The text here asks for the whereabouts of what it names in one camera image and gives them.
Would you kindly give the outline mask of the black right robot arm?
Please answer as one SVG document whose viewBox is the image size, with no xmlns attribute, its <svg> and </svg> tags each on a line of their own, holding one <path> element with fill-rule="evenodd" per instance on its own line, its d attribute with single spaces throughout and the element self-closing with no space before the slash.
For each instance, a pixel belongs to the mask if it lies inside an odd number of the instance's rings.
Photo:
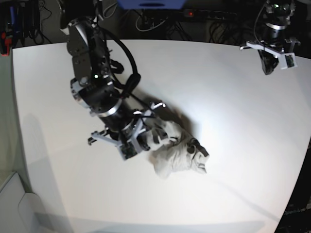
<svg viewBox="0 0 311 233">
<path fill-rule="evenodd" d="M 103 18 L 99 0 L 60 0 L 60 28 L 68 36 L 67 50 L 72 58 L 74 78 L 70 81 L 73 98 L 94 117 L 104 123 L 104 129 L 93 132 L 88 139 L 109 142 L 125 157 L 142 151 L 157 150 L 167 134 L 152 125 L 157 103 L 137 102 L 141 110 L 132 109 L 127 98 L 134 96 L 141 76 L 129 49 L 98 21 Z M 117 75 L 124 67 L 110 56 L 107 41 L 112 39 L 125 53 L 132 74 L 126 83 Z"/>
</svg>

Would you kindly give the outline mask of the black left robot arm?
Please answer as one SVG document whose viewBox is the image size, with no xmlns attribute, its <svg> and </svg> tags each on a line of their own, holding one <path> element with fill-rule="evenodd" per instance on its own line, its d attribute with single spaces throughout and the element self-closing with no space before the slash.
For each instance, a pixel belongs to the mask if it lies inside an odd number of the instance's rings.
<svg viewBox="0 0 311 233">
<path fill-rule="evenodd" d="M 266 0 L 255 20 L 255 48 L 265 75 L 272 74 L 278 65 L 281 69 L 296 67 L 296 40 L 287 36 L 294 11 L 292 0 Z"/>
</svg>

